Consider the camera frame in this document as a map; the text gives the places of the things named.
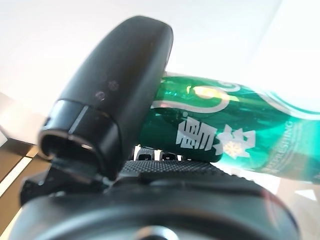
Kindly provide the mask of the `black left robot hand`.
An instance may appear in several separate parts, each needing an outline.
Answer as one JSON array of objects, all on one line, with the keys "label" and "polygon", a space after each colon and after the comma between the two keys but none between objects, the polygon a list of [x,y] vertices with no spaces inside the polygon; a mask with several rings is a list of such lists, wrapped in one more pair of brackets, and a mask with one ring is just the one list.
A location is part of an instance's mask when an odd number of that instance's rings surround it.
[{"label": "black left robot hand", "polygon": [[173,45],[131,17],[91,52],[38,133],[50,168],[27,178],[11,240],[298,240],[286,205],[209,163],[132,161]]}]

